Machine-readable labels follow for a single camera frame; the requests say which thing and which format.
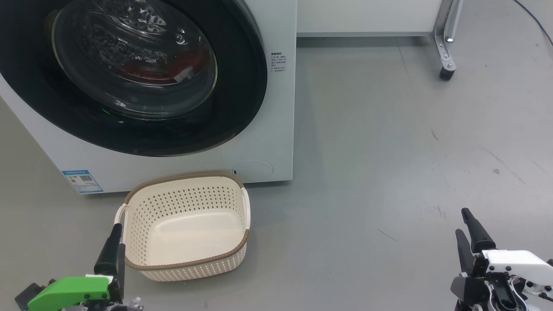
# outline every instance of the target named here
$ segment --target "basket handle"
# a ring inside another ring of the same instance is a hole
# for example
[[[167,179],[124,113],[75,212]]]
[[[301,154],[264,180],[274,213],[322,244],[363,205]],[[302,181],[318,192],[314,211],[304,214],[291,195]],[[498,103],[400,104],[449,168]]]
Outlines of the basket handle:
[[[123,213],[126,214],[127,212],[127,209],[128,209],[128,205],[127,204],[123,204],[119,207],[119,209],[117,210],[117,213],[115,213],[115,220],[113,222],[113,224],[121,224],[121,217],[123,217]],[[125,244],[126,240],[126,233],[127,233],[127,217],[125,217],[125,223],[122,224],[123,225],[123,236],[121,237],[121,243]]]
[[[244,211],[246,213],[246,229],[249,229],[249,225],[251,222],[249,211],[249,195],[248,191],[245,188],[242,188],[242,201],[244,202]]]

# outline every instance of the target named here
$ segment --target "black cable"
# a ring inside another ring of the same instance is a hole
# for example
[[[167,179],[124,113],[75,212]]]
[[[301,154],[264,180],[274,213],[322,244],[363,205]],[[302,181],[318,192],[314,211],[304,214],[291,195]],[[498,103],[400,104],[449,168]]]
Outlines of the black cable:
[[[546,37],[549,39],[549,42],[551,43],[551,45],[553,45],[553,40],[551,40],[551,37],[549,36],[549,34],[547,33],[547,31],[545,31],[545,28],[541,25],[540,21],[536,18],[536,16],[534,16],[532,14],[532,12],[530,12],[530,10],[528,10],[522,3],[520,3],[518,0],[514,0],[514,2],[517,2],[518,5],[520,5],[520,7],[522,7],[528,14],[530,14],[530,16],[532,16],[532,18],[536,21],[536,23],[538,23],[538,26],[541,28],[541,31],[544,32],[544,34],[546,35]]]

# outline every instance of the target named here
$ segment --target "blue label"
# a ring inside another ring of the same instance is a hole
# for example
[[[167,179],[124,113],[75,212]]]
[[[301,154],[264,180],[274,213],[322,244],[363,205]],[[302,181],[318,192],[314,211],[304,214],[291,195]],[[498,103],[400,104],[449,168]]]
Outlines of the blue label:
[[[78,193],[103,192],[88,170],[64,170],[62,173]]]

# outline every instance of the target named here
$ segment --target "caster wheel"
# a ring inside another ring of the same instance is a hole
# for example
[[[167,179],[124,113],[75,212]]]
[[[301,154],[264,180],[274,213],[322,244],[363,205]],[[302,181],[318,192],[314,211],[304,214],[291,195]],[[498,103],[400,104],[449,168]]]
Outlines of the caster wheel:
[[[451,77],[453,77],[454,73],[455,71],[449,71],[445,68],[442,68],[442,70],[440,70],[440,79],[442,79],[443,81],[449,81],[451,80]]]

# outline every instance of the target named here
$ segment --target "robotic arm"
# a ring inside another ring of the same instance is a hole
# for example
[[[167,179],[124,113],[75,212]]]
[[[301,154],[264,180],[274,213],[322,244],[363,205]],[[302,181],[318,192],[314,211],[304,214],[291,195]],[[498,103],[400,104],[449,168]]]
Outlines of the robotic arm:
[[[139,311],[123,305],[125,244],[120,243],[122,225],[115,224],[96,264],[94,274],[50,280],[48,286],[31,284],[15,301],[22,311]]]
[[[534,295],[553,302],[553,260],[529,251],[498,250],[495,242],[469,209],[462,209],[471,244],[457,229],[461,273],[451,284],[459,299],[456,311],[539,311],[526,304]]]

